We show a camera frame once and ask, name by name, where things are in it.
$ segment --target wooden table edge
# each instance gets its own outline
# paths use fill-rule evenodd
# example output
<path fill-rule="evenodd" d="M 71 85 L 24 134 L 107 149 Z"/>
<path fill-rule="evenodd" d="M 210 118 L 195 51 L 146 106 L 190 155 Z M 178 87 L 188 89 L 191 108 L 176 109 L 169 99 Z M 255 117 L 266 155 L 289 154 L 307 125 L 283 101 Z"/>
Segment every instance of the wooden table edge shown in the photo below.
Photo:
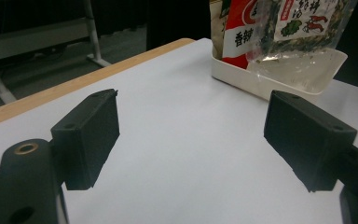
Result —
<path fill-rule="evenodd" d="M 72 91 L 77 91 L 94 82 L 100 81 L 106 77 L 113 76 L 137 64 L 144 63 L 164 53 L 167 53 L 174 49 L 181 48 L 182 46 L 190 44 L 194 41 L 195 40 L 189 38 L 178 39 L 167 45 L 161 46 L 156 49 L 151 49 L 149 51 L 146 51 L 144 53 L 126 59 L 124 61 L 114 63 L 105 68 L 98 69 L 94 72 L 88 73 L 84 76 L 74 78 L 72 80 L 54 86 L 52 88 L 49 88 L 47 90 L 40 91 L 33 95 L 19 99 L 13 103 L 2 105 L 0 106 L 0 122 L 16 117 L 28 110 L 31 110 L 40 105 L 55 100 Z"/>

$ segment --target green seaweed package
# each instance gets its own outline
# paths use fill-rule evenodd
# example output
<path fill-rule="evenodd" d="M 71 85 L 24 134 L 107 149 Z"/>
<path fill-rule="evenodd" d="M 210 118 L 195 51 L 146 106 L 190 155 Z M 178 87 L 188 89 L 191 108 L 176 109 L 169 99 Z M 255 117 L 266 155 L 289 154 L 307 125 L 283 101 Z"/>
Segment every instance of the green seaweed package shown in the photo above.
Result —
<path fill-rule="evenodd" d="M 269 0 L 262 60 L 335 49 L 357 0 Z"/>

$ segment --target floor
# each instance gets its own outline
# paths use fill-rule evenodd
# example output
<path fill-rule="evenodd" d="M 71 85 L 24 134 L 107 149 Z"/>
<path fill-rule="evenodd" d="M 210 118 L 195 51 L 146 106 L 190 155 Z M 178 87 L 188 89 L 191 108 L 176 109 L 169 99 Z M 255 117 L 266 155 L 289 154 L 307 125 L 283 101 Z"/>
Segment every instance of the floor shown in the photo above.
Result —
<path fill-rule="evenodd" d="M 115 32 L 100 38 L 102 57 L 117 63 L 146 50 L 146 26 Z M 17 99 L 86 75 L 101 66 L 88 60 L 90 42 L 81 42 L 0 64 L 0 76 Z"/>

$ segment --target screw hole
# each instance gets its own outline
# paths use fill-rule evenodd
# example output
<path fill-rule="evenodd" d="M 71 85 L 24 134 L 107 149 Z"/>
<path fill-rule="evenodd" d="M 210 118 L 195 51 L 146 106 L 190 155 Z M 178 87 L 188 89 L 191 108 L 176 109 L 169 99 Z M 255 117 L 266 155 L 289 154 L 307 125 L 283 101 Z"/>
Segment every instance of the screw hole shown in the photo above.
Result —
<path fill-rule="evenodd" d="M 17 147 L 14 150 L 14 153 L 17 155 L 24 155 L 37 150 L 38 147 L 39 145 L 37 143 L 27 143 Z"/>
<path fill-rule="evenodd" d="M 10 216 L 9 222 L 12 224 L 21 224 L 26 222 L 34 213 L 34 209 L 30 206 L 17 210 Z"/>

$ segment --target white tabletop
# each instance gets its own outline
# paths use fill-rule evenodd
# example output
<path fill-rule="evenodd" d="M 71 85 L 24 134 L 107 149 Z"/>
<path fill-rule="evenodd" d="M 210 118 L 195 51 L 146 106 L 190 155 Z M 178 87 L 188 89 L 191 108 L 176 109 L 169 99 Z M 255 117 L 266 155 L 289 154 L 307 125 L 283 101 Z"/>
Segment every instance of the white tabletop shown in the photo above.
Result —
<path fill-rule="evenodd" d="M 201 39 L 1 122 L 0 158 L 113 88 L 121 135 L 93 189 L 64 191 L 71 223 L 341 223 L 342 184 L 307 192 L 263 137 L 268 102 L 212 78 L 211 51 Z M 334 80 L 317 105 L 358 130 L 358 88 Z"/>

